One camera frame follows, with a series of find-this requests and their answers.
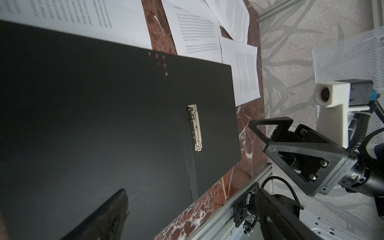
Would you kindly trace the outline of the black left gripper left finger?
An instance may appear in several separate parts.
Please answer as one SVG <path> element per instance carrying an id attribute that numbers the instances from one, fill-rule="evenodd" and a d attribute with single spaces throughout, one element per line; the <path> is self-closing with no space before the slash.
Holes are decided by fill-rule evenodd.
<path id="1" fill-rule="evenodd" d="M 119 240 L 129 215 L 125 189 L 118 190 L 63 240 Z"/>

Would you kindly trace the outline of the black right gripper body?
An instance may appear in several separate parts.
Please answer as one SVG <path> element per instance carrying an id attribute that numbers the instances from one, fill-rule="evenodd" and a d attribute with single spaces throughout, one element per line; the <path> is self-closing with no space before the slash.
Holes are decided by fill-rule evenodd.
<path id="1" fill-rule="evenodd" d="M 330 143 L 338 145 L 304 125 L 299 125 L 294 132 L 285 131 L 279 133 L 271 142 Z M 384 196 L 384 162 L 372 158 L 369 153 L 363 151 L 347 151 L 357 155 L 358 161 L 338 185 L 345 188 L 346 191 L 361 193 L 372 198 L 382 198 Z"/>

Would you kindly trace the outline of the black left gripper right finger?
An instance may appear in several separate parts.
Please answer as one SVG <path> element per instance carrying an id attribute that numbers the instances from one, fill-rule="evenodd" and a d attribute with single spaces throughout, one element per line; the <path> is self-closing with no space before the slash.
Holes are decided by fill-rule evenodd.
<path id="1" fill-rule="evenodd" d="M 320 239 L 265 190 L 258 190 L 257 209 L 261 231 L 265 240 Z"/>

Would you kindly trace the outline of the metal folder clip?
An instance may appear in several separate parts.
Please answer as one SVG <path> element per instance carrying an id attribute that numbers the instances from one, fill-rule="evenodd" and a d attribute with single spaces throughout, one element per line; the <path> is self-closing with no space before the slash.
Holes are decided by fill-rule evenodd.
<path id="1" fill-rule="evenodd" d="M 194 143 L 194 150 L 196 152 L 200 152 L 203 148 L 203 142 L 202 142 L 200 119 L 199 119 L 197 105 L 188 105 L 187 109 L 189 113 L 189 121 L 190 121 L 192 139 Z"/>

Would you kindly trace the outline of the white black file folder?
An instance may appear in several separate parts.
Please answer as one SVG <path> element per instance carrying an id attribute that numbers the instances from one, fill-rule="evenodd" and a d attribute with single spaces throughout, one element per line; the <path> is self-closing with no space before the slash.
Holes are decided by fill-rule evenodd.
<path id="1" fill-rule="evenodd" d="M 152 240 L 241 158 L 230 66 L 1 22 L 10 239 L 61 239 L 125 189 L 122 239 Z"/>

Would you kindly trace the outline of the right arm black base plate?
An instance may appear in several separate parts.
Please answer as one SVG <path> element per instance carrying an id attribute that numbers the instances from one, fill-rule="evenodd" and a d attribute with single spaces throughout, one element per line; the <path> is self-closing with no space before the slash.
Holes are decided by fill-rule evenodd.
<path id="1" fill-rule="evenodd" d="M 294 214 L 297 218 L 300 216 L 300 211 L 304 209 L 299 201 L 299 198 L 294 191 L 293 187 L 284 179 L 280 177 L 268 177 L 261 186 L 258 183 L 253 184 L 243 193 L 233 204 L 233 220 L 235 227 L 243 226 L 246 230 L 255 227 L 256 223 L 260 222 L 259 213 L 257 209 L 257 193 L 259 189 L 264 190 L 268 182 L 272 180 L 279 180 L 283 182 L 290 190 L 293 198 L 288 198 L 283 195 L 271 195 L 279 201 L 289 212 Z"/>

